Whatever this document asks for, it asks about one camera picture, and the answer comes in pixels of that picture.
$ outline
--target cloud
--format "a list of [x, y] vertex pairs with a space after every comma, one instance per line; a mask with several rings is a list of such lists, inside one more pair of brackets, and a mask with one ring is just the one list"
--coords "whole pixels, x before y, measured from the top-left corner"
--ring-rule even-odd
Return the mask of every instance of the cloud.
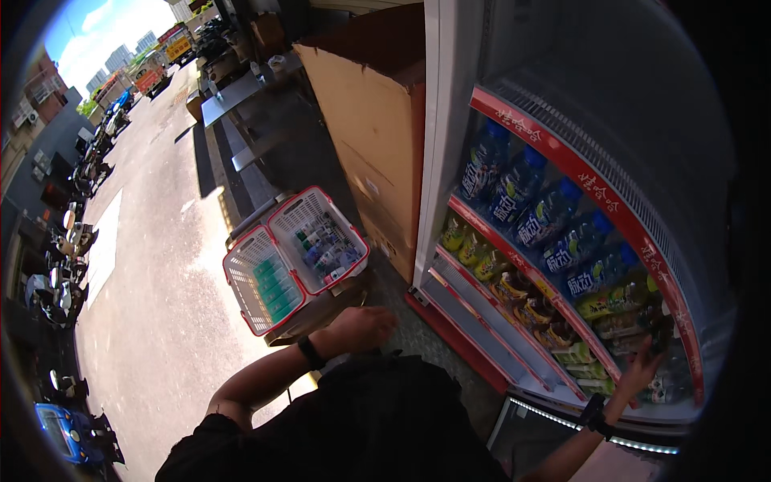
[[102, 5], [101, 7], [97, 8], [93, 12], [90, 12], [88, 15], [86, 15], [86, 19], [83, 20], [83, 25], [81, 29], [84, 32], [89, 32], [94, 25], [97, 25], [104, 19], [110, 11], [113, 9], [113, 0], [107, 0], [107, 2]]
[[[89, 16], [105, 5], [89, 13]], [[129, 50], [134, 50], [136, 41], [148, 30], [160, 35], [175, 23], [171, 8], [163, 0], [136, 0], [125, 5], [116, 4], [115, 8], [104, 10], [101, 15], [88, 32], [86, 17], [83, 23], [84, 35], [72, 37], [59, 58], [59, 75], [68, 86], [78, 89], [84, 98], [89, 94], [86, 84], [96, 71], [104, 68], [104, 62], [115, 49], [125, 43]]]

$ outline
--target street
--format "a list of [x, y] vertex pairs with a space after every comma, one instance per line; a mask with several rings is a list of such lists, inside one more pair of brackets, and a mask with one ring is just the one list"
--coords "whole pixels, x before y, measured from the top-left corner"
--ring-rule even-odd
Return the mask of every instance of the street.
[[[126, 481], [152, 480], [204, 418], [214, 390], [272, 350], [246, 326], [224, 278], [221, 188], [200, 195], [195, 120], [185, 107], [185, 91], [196, 88], [191, 62], [152, 101], [137, 97], [106, 157], [115, 171], [84, 217], [99, 237], [77, 353], [91, 413], [104, 411], [117, 433], [126, 465], [115, 467]], [[311, 389], [308, 380], [297, 385], [292, 398]], [[287, 404], [285, 393], [254, 425]]]

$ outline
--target white plastic basket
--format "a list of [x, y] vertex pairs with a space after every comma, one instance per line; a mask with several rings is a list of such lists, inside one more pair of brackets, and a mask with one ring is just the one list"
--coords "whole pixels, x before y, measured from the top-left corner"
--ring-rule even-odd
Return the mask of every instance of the white plastic basket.
[[[328, 285], [323, 285], [313, 269], [302, 261], [302, 255], [297, 249], [299, 241], [295, 237], [295, 233], [300, 227], [324, 213], [329, 214], [337, 223], [333, 230], [334, 234], [340, 239], [348, 239], [362, 255], [345, 273]], [[330, 289], [343, 279], [358, 275], [367, 267], [369, 246], [359, 231], [345, 219], [345, 216], [332, 202], [332, 198], [318, 186], [310, 186], [287, 200], [278, 211], [268, 218], [268, 229], [275, 236], [276, 242], [281, 247], [282, 254], [286, 256], [288, 263], [297, 270], [300, 282], [311, 295], [317, 295]]]
[[268, 314], [263, 297], [257, 290], [258, 281], [254, 276], [254, 269], [277, 253], [284, 264], [287, 265], [286, 260], [278, 250], [278, 246], [271, 238], [268, 229], [265, 226], [257, 226], [240, 239], [222, 261], [222, 268], [225, 270], [227, 283], [233, 289], [238, 304], [241, 306], [241, 317], [244, 318], [244, 321], [249, 325], [249, 329], [257, 336], [262, 336], [276, 328], [310, 301], [308, 293], [297, 282], [297, 275], [287, 265], [290, 277], [295, 280], [295, 284], [301, 293], [302, 301], [289, 314], [276, 322]]
[[[361, 254], [345, 273], [328, 285], [322, 285], [313, 269], [303, 261], [299, 249], [299, 241], [295, 233], [309, 221], [319, 215], [329, 214], [337, 226], [334, 233], [339, 239], [348, 239]], [[296, 308], [280, 320], [272, 320], [262, 296], [258, 291], [258, 280], [254, 270], [263, 261], [278, 253], [289, 275], [295, 281], [301, 293], [302, 300]], [[332, 199], [319, 187], [311, 186], [300, 194], [287, 200], [273, 215], [268, 218], [267, 226], [260, 225], [249, 231], [232, 247], [222, 261], [227, 283], [241, 307], [241, 316], [249, 325], [249, 329], [262, 336], [285, 323], [302, 307], [313, 302], [316, 295], [337, 285], [345, 278], [361, 273], [367, 266], [369, 246], [364, 238], [354, 228]]]

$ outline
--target delivery box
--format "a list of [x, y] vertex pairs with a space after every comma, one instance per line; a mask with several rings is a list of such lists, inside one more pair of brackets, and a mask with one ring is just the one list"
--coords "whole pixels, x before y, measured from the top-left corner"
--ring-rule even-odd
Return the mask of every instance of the delivery box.
[[351, 19], [294, 45], [364, 227], [412, 282], [423, 174], [423, 4]]

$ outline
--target orange truck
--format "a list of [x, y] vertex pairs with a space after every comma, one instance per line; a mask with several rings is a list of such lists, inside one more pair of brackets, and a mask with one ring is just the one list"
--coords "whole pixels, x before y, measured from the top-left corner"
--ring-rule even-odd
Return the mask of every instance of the orange truck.
[[190, 59], [195, 59], [196, 44], [190, 29], [184, 22], [176, 24], [174, 27], [166, 30], [166, 33], [158, 38], [158, 45], [170, 63], [176, 63], [183, 66]]
[[154, 98], [170, 80], [166, 72], [165, 55], [157, 50], [150, 50], [129, 71], [129, 78], [142, 95]]

